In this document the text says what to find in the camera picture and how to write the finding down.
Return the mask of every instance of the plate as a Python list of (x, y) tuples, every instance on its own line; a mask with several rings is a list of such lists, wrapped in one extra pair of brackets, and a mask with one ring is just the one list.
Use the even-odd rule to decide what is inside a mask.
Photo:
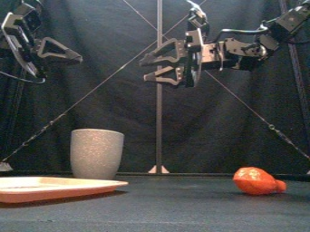
[(0, 178), (0, 202), (21, 203), (112, 192), (124, 181), (49, 177)]

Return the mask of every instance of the metal rod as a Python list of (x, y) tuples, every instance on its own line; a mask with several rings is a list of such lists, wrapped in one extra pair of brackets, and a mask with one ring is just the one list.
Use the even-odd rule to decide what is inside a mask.
[[(161, 0), (157, 0), (157, 46), (161, 46)], [(156, 173), (161, 174), (161, 85), (157, 83), (156, 87)]]

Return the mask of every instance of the black backdrop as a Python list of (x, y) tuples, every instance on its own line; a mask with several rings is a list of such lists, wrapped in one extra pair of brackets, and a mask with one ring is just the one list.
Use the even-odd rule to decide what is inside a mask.
[[(16, 2), (0, 1), (1, 19)], [(201, 3), (208, 15), (211, 39), (220, 29), (252, 30), (262, 20), (280, 13), (276, 0), (195, 2)], [(290, 1), (287, 6), (294, 7), (296, 3)], [(84, 62), (52, 67), (44, 85), (22, 84), (1, 77), (1, 157), (91, 92), (10, 157), (9, 165), (14, 170), (71, 171), (71, 131), (97, 128), (124, 133), (120, 172), (148, 172), (156, 162), (156, 84), (143, 82), (144, 73), (151, 73), (153, 68), (140, 68), (137, 61), (156, 48), (157, 33), (149, 24), (156, 27), (157, 2), (45, 0), (44, 7), (38, 35), (50, 36), (67, 45), (83, 55)], [(185, 1), (163, 0), (163, 41), (184, 38), (187, 22), (181, 19), (188, 9)], [(304, 38), (308, 38), (308, 24), (298, 34), (298, 39)], [(243, 36), (238, 39), (252, 41)], [(308, 44), (296, 50), (303, 91), (308, 96)], [(1, 70), (20, 73), (12, 59), (1, 60)], [(308, 121), (302, 111), (288, 47), (284, 45), (254, 72), (208, 73), (308, 153)], [(163, 166), (172, 173), (232, 173), (239, 167), (255, 166), (271, 173), (304, 174), (306, 158), (278, 138), (208, 73), (201, 73), (196, 88), (161, 87)]]

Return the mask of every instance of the red toy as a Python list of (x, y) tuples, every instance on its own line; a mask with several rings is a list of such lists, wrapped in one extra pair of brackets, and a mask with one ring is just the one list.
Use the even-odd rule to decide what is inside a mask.
[(286, 183), (255, 167), (240, 168), (232, 180), (238, 188), (251, 195), (266, 195), (286, 191)]

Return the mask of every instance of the vertical pole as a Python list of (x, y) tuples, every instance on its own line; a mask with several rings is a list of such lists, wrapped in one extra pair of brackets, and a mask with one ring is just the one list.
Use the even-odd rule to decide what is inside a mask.
[[(288, 11), (286, 1), (278, 0), (278, 2), (279, 2), (280, 13), (283, 14)], [(308, 108), (308, 102), (307, 102), (307, 97), (306, 97), (306, 92), (304, 92), (303, 76), (302, 76), (302, 71), (300, 71), (300, 64), (299, 64), (295, 45), (288, 44), (288, 49), (290, 49), (290, 58), (291, 58), (291, 65), (292, 65), (292, 70), (294, 70), (296, 90), (299, 94), (302, 114), (303, 114), (303, 126), (304, 126), (306, 139), (307, 139), (307, 152), (310, 152), (310, 108)]]
[[(157, 46), (161, 46), (161, 0), (157, 0)], [(161, 174), (161, 85), (156, 87), (156, 173)]]

